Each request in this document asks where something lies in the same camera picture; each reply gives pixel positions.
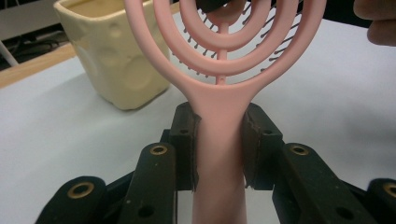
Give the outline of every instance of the cream ceramic pot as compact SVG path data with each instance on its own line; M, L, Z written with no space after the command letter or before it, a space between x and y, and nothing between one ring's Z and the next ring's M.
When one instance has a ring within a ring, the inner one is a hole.
M169 57L152 0L143 6L157 45ZM54 7L93 87L113 105L135 109L167 89L168 81L136 45L122 0L61 0Z

